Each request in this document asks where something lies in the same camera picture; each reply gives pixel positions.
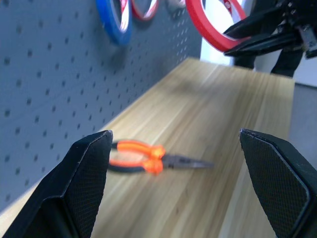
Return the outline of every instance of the gray pegboard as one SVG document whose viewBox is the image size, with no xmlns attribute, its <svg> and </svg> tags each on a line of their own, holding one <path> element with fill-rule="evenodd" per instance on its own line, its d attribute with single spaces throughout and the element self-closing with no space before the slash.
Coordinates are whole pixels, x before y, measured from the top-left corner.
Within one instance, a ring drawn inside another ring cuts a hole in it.
<svg viewBox="0 0 317 238">
<path fill-rule="evenodd" d="M 201 37 L 165 1 L 112 44 L 94 0 L 0 2 L 0 211 L 187 56 Z"/>
</svg>

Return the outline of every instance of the wooden table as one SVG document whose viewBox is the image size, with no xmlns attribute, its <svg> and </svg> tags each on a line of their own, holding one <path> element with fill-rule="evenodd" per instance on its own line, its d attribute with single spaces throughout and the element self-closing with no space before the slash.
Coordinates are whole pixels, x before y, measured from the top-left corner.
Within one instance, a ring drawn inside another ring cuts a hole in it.
<svg viewBox="0 0 317 238">
<path fill-rule="evenodd" d="M 239 129 L 286 138 L 294 81 L 187 59 L 103 129 L 162 144 L 213 169 L 107 173 L 92 237 L 273 238 L 255 195 Z M 27 193 L 0 218 L 0 235 Z"/>
</svg>

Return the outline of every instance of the red tape roll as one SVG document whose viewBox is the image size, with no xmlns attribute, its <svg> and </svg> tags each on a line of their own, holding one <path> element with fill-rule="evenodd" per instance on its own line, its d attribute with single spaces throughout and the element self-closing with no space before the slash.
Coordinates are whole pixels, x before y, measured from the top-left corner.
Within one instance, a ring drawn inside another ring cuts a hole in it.
<svg viewBox="0 0 317 238">
<path fill-rule="evenodd" d="M 135 0 L 131 0 L 132 2 L 132 12 L 133 14 L 142 21 L 149 21 L 151 20 L 155 13 L 158 10 L 158 6 L 159 6 L 159 0 L 152 0 L 151 1 L 151 5 L 149 7 L 149 10 L 146 13 L 142 13 L 139 9 L 138 6 L 135 3 Z"/>
<path fill-rule="evenodd" d="M 246 18 L 237 0 L 220 0 L 220 2 L 224 4 L 234 21 Z M 186 0 L 186 7 L 197 30 L 217 50 L 225 52 L 244 41 L 229 38 L 218 32 L 208 21 L 201 0 Z"/>
</svg>

